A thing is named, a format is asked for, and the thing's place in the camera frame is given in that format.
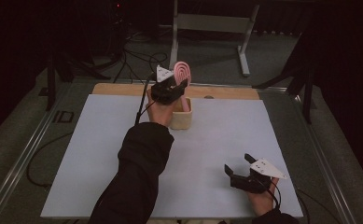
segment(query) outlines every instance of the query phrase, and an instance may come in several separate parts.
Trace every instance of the black sleeve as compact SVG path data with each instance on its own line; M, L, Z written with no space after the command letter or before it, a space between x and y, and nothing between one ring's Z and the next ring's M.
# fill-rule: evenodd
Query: black sleeve
M252 224L298 224L298 220L289 214L281 213L278 208L253 219Z
M132 127L118 154L118 172L95 205L89 223L145 224L173 141L169 130L158 123Z

